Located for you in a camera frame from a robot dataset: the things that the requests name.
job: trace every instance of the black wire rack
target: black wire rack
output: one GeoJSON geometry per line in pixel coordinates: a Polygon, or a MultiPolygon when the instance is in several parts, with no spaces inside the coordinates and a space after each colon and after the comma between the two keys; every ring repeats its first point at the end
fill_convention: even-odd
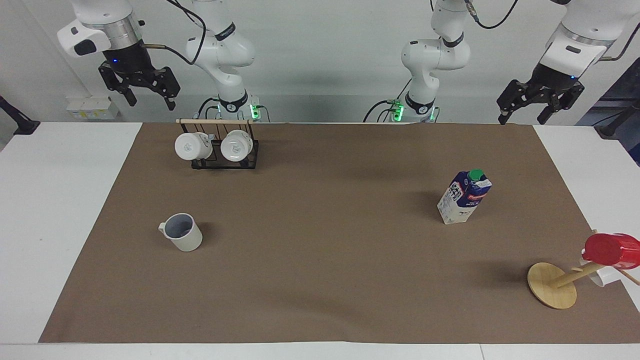
{"type": "Polygon", "coordinates": [[[213,152],[206,159],[201,160],[191,160],[191,168],[195,170],[202,169],[236,169],[236,170],[253,170],[255,169],[258,163],[258,151],[260,150],[260,143],[253,136],[253,128],[251,122],[246,121],[233,121],[233,120],[200,120],[201,122],[194,122],[193,119],[178,119],[178,123],[182,127],[182,130],[185,133],[192,133],[189,128],[194,129],[194,133],[205,133],[208,135],[216,135],[214,140],[211,140],[211,144],[213,145],[213,152]],[[207,130],[212,130],[212,126],[216,127],[215,132],[210,132],[207,130]],[[233,130],[243,130],[246,131],[251,139],[253,140],[253,149],[247,155],[247,157],[239,162],[229,161],[223,155],[220,149],[222,144],[222,136],[224,134],[227,136],[233,130]]]}

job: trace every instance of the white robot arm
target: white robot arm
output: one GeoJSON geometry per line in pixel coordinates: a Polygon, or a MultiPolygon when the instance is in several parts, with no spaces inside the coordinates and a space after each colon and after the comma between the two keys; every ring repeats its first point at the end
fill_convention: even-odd
{"type": "Polygon", "coordinates": [[[640,13],[640,0],[552,0],[566,6],[566,15],[547,42],[547,50],[531,80],[512,80],[498,98],[499,121],[532,103],[546,103],[538,122],[570,109],[584,86],[580,77],[620,37],[627,22],[640,13]]]}
{"type": "MultiPolygon", "coordinates": [[[[246,67],[255,59],[255,48],[236,32],[225,0],[193,0],[195,12],[207,24],[207,36],[195,65],[213,78],[221,106],[216,117],[258,119],[258,97],[244,87],[236,67],[246,67]]],[[[198,51],[195,38],[187,43],[188,56],[198,51]]]]}
{"type": "Polygon", "coordinates": [[[169,67],[157,70],[142,41],[140,26],[128,0],[71,0],[76,20],[58,32],[65,52],[73,57],[102,52],[106,61],[98,68],[109,90],[137,103],[129,86],[139,86],[164,97],[169,110],[180,85],[169,67]]]}
{"type": "Polygon", "coordinates": [[[432,71],[457,70],[468,64],[471,49],[463,32],[467,17],[464,0],[438,0],[431,27],[440,39],[416,40],[405,45],[402,62],[411,72],[412,83],[402,98],[402,121],[423,122],[430,117],[440,87],[432,71]]]}

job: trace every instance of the red mug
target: red mug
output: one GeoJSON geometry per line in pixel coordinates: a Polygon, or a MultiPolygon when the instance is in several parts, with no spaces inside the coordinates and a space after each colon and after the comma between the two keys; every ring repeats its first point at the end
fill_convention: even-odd
{"type": "Polygon", "coordinates": [[[584,244],[582,258],[620,270],[637,268],[640,266],[640,241],[626,234],[594,234],[584,244]]]}

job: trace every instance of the white table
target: white table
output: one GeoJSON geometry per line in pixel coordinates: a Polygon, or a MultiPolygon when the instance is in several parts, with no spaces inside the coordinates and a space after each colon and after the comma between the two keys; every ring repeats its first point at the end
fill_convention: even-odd
{"type": "MultiPolygon", "coordinates": [[[[640,353],[640,345],[39,345],[140,126],[48,122],[0,152],[0,359],[603,360],[640,353]]],[[[536,130],[591,227],[640,236],[640,168],[622,146],[590,127],[536,130]]],[[[640,309],[640,289],[623,282],[640,309]]]]}

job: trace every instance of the red logo on carton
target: red logo on carton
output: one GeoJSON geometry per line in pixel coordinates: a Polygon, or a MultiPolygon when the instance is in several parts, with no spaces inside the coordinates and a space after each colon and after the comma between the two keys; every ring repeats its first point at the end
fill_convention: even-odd
{"type": "Polygon", "coordinates": [[[482,198],[483,198],[483,197],[485,197],[485,196],[486,196],[486,194],[485,194],[485,193],[484,193],[484,194],[482,194],[482,195],[478,195],[478,196],[475,196],[475,195],[471,195],[471,194],[469,194],[469,196],[468,196],[467,198],[468,198],[469,200],[480,200],[480,199],[482,199],[482,198]]]}

